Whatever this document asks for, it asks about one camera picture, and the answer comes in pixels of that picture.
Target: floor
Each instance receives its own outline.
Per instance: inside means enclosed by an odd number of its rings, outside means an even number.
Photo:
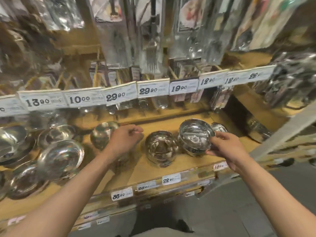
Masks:
[[[316,214],[316,169],[297,164],[273,171],[279,182],[304,206]],[[69,237],[128,237],[155,227],[176,228],[184,220],[189,231],[210,237],[277,236],[266,215],[242,180],[224,185],[205,198],[178,196],[159,206],[129,211],[110,217],[108,223],[81,231]]]

